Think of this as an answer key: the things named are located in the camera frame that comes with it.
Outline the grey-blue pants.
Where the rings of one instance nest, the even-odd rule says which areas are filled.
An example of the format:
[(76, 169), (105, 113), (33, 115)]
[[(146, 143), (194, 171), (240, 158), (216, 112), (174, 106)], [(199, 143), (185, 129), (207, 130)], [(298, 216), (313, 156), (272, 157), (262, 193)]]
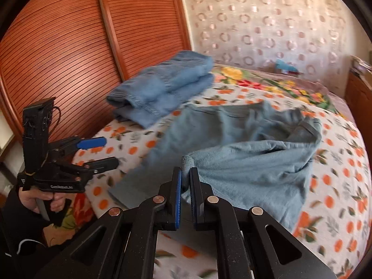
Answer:
[(262, 207), (293, 230), (306, 201), (313, 155), (322, 136), (319, 119), (299, 109), (279, 112), (268, 102), (253, 105), (186, 106), (138, 167), (110, 189), (131, 209), (158, 192), (174, 167), (182, 170), (183, 199), (188, 175), (235, 207)]

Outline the folded blue denim jeans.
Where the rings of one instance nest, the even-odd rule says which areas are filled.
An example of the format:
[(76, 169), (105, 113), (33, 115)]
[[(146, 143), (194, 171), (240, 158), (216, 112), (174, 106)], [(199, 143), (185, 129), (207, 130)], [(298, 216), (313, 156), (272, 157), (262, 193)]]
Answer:
[(212, 57), (183, 50), (143, 69), (109, 92), (106, 100), (115, 108), (118, 121), (130, 120), (147, 129), (210, 88), (214, 82), (213, 67)]

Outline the wooden slatted wardrobe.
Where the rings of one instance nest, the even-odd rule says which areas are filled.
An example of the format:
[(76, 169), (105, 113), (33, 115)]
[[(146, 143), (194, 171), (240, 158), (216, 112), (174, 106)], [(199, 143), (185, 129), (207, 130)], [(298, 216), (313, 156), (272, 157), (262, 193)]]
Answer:
[(182, 0), (16, 0), (1, 35), (1, 109), (16, 139), (23, 108), (53, 97), (51, 135), (91, 137), (112, 120), (106, 95), (190, 49)]

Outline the floral pink blanket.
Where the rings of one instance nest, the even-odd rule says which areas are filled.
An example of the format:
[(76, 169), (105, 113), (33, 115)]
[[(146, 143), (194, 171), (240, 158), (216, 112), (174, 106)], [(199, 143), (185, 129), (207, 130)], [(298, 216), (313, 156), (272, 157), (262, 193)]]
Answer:
[(299, 99), (310, 105), (340, 115), (354, 121), (352, 113), (344, 99), (330, 92), (319, 82), (283, 74), (246, 70), (237, 67), (215, 65), (212, 69), (217, 83), (238, 85), (245, 88), (268, 91), (280, 97)]

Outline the teal object by curtain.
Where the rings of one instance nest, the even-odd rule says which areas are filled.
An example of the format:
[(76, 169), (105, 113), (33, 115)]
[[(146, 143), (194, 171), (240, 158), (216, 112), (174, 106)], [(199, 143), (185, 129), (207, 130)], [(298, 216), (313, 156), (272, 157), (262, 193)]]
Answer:
[(281, 59), (276, 60), (275, 70), (276, 70), (276, 72), (282, 73), (282, 74), (299, 74), (299, 71), (297, 70), (297, 68), (295, 68), (292, 65), (289, 65), (289, 64), (285, 63)]

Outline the wooden side cabinet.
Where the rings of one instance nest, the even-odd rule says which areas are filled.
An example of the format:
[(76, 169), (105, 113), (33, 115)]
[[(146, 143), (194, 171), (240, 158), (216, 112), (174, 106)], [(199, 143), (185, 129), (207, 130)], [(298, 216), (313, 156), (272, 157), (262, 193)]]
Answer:
[(354, 72), (350, 71), (345, 89), (345, 101), (360, 130), (371, 128), (371, 90)]

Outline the clutter on cabinet top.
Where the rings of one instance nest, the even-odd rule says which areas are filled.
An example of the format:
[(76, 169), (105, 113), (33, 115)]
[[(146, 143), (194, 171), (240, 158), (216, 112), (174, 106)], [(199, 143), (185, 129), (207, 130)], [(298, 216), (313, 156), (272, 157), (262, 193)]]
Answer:
[(351, 56), (351, 71), (357, 76), (364, 76), (371, 73), (371, 65), (356, 56)]

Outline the sheer circle pattern curtain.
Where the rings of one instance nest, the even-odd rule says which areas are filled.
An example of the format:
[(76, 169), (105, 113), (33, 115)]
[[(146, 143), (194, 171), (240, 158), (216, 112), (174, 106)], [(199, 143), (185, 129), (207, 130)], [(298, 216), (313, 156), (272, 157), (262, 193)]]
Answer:
[(183, 0), (192, 48), (219, 64), (273, 71), (275, 63), (342, 95), (350, 12), (341, 0)]

